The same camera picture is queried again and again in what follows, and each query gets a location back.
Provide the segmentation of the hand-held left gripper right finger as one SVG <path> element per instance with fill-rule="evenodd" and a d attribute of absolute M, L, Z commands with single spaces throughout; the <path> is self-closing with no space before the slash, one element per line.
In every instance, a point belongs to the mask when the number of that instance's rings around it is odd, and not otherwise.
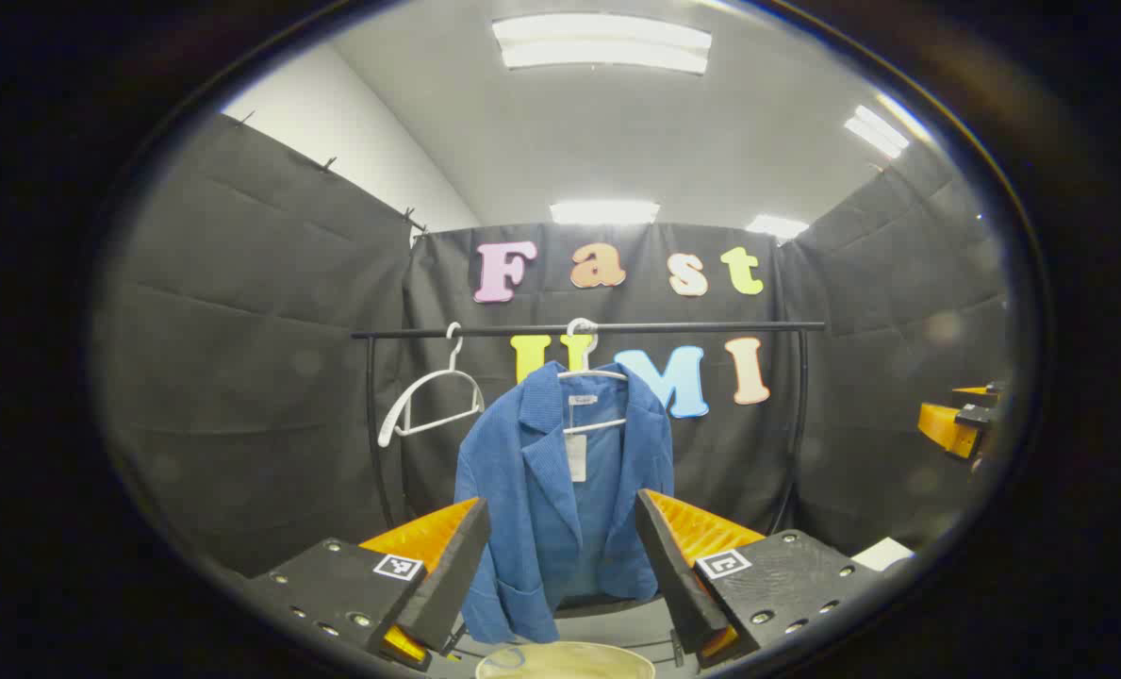
<path fill-rule="evenodd" d="M 651 489 L 636 494 L 634 524 L 673 632 L 704 671 L 796 660 L 886 582 L 800 530 L 763 536 Z"/>

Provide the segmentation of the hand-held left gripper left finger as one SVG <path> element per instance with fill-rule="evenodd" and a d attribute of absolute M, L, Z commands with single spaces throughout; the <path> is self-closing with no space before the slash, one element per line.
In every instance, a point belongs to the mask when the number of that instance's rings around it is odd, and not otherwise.
<path fill-rule="evenodd" d="M 490 534 L 487 499 L 462 500 L 361 545 L 324 538 L 247 579 L 245 599 L 345 666 L 423 673 L 453 647 Z"/>

